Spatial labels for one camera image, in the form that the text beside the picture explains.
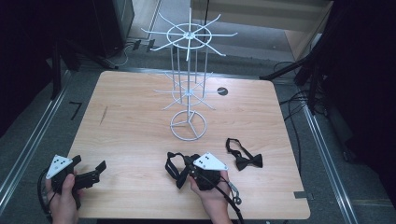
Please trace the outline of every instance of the gray floor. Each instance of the gray floor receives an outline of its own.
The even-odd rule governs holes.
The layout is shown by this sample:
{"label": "gray floor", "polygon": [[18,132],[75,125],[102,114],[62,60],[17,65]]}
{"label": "gray floor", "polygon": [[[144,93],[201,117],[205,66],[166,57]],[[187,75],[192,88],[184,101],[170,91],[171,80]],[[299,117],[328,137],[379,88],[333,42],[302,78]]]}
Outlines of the gray floor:
{"label": "gray floor", "polygon": [[[176,20],[177,17],[174,15],[174,17],[169,19]],[[278,36],[272,39],[272,41],[275,41],[274,43],[264,41],[259,45],[267,47],[273,45],[287,46],[287,43],[284,42],[285,39],[280,38],[279,31],[276,30],[273,32],[276,32],[275,36]],[[156,38],[156,43],[160,46],[159,37]],[[129,60],[124,66],[120,67],[120,70],[162,73],[163,70],[171,69],[168,49],[147,52],[147,46],[144,44],[143,42],[143,45],[138,50],[132,50],[132,48],[126,50]],[[228,52],[227,57],[210,54],[208,71],[214,72],[214,76],[257,79],[258,76],[271,74],[274,69],[280,69],[282,66],[288,64],[278,64],[279,62],[290,61],[291,53],[286,47],[279,47],[278,49],[281,50],[278,52],[275,49],[268,49],[271,51],[266,52],[264,54],[266,57],[262,58],[253,56],[256,54],[250,54],[249,49],[254,49],[254,46],[257,45],[243,46],[246,52],[241,55],[237,55],[236,52],[238,51],[234,51],[234,53]],[[114,63],[123,63],[125,62],[125,57],[123,52],[121,52],[118,56],[109,60]],[[67,155],[86,106],[90,101],[97,78],[99,78],[100,73],[104,70],[97,64],[84,58],[81,58],[81,62],[82,67],[79,72],[70,72],[65,76],[70,76],[70,78],[68,82],[64,82],[64,85],[67,86],[64,97],[53,114],[52,120],[49,120],[47,131],[42,133],[42,136],[35,145],[26,145],[26,143],[28,143],[29,137],[35,130],[35,126],[50,104],[51,85],[48,85],[46,89],[37,95],[31,105],[26,108],[9,128],[8,132],[0,139],[0,163],[2,164],[0,167],[0,180],[2,183],[7,183],[9,179],[15,177],[8,174],[12,171],[12,167],[18,160],[18,157],[28,147],[34,149],[25,167],[26,169],[19,170],[21,179],[15,179],[18,185],[16,185],[15,189],[8,189],[8,191],[13,192],[9,200],[1,202],[0,223],[46,223],[36,196],[37,178],[41,171],[48,165],[48,161],[51,161],[54,154]],[[290,72],[274,80],[279,102],[289,100],[297,92],[298,88],[292,82],[293,77],[294,73]],[[76,112],[76,106],[70,104],[70,102],[82,103],[82,108],[78,111],[74,119],[71,118]],[[293,109],[300,105],[300,102],[292,102],[290,108]],[[281,109],[284,118],[287,117],[289,114],[288,104],[282,105]],[[315,118],[318,121],[319,128],[332,156],[336,170],[344,184],[347,196],[352,202],[352,207],[359,223],[396,223],[395,209],[391,206],[376,173],[364,164],[345,162],[340,143],[334,135],[330,122],[320,114],[315,115]],[[318,152],[318,145],[303,110],[293,115],[293,122],[295,128],[292,126],[291,119],[287,119],[285,124],[288,129],[296,161],[299,161],[297,139],[300,140],[302,160],[301,178],[305,191],[312,194],[314,199],[308,201],[311,209],[311,217],[308,220],[289,220],[289,223],[344,223],[345,220],[340,210],[339,199],[334,194],[328,173]],[[0,196],[4,196],[5,191],[6,189],[1,188]],[[250,220],[247,223],[263,224],[266,221],[284,223],[284,220]],[[82,219],[80,223],[96,223],[96,220]],[[134,220],[130,223],[143,222]],[[156,220],[151,221],[151,223],[163,223],[163,221]]]}

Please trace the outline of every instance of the bow tie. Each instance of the bow tie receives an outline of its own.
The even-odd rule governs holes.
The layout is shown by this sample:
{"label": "bow tie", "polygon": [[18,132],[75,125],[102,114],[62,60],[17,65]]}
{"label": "bow tie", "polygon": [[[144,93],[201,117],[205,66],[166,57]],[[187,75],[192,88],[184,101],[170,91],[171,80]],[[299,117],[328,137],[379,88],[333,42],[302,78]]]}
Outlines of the bow tie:
{"label": "bow tie", "polygon": [[[235,143],[241,147],[241,149],[245,152],[245,154],[247,154],[248,159],[242,157],[240,151],[231,149],[230,141],[235,141]],[[238,139],[228,138],[225,146],[227,147],[227,151],[235,156],[236,167],[238,168],[239,171],[245,169],[245,167],[247,167],[247,165],[249,164],[253,164],[254,166],[262,168],[262,154],[253,157],[244,147],[242,147]]]}

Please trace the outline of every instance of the small black circle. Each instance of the small black circle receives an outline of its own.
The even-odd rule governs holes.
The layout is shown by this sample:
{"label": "small black circle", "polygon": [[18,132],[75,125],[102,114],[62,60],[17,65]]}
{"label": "small black circle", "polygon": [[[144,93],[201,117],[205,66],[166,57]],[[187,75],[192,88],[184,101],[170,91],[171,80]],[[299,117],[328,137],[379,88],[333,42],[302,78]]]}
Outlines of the small black circle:
{"label": "small black circle", "polygon": [[218,94],[219,95],[227,95],[228,94],[228,90],[225,89],[224,87],[219,87],[218,88]]}

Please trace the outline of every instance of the wooden table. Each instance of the wooden table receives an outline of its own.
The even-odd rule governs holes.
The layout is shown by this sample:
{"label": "wooden table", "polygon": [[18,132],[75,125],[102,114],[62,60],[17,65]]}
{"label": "wooden table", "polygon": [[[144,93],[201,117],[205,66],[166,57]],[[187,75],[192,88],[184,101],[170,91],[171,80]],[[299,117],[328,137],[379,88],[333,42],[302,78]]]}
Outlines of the wooden table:
{"label": "wooden table", "polygon": [[[304,191],[282,119],[274,86],[269,81],[211,77],[207,91],[226,88],[228,94],[209,93],[194,110],[207,121],[205,134],[182,141],[170,130],[171,118],[186,106],[174,104],[172,81],[165,75],[104,72],[70,149],[69,158],[81,155],[76,167],[88,172],[106,160],[101,181],[86,189],[81,217],[95,218],[208,218],[198,196],[186,181],[182,189],[164,165],[167,152],[214,154],[229,168],[230,180],[239,189],[244,219],[305,219],[310,216]],[[237,138],[252,154],[261,153],[263,168],[235,167],[227,153],[228,137]],[[180,169],[180,157],[173,159]],[[229,206],[229,214],[237,218]]]}

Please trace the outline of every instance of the human hand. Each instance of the human hand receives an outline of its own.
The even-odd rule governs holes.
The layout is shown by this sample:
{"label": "human hand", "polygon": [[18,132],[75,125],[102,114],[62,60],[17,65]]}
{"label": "human hand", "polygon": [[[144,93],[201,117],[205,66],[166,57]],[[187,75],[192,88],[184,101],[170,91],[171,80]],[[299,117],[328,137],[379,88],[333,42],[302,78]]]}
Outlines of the human hand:
{"label": "human hand", "polygon": [[76,201],[72,194],[74,184],[75,176],[69,174],[62,185],[62,194],[58,194],[53,191],[51,180],[46,179],[47,198],[50,200],[53,197],[49,204],[53,220],[52,224],[78,223]]}
{"label": "human hand", "polygon": [[[220,171],[220,175],[222,176],[222,179],[220,180],[218,187],[227,195],[230,195],[231,190],[227,183],[229,181],[227,171]],[[189,176],[189,180],[191,183],[191,190],[201,198],[202,205],[212,222],[214,224],[232,223],[228,216],[228,202],[225,200],[224,195],[222,195],[216,188],[211,190],[199,190],[198,185],[192,176]]]}

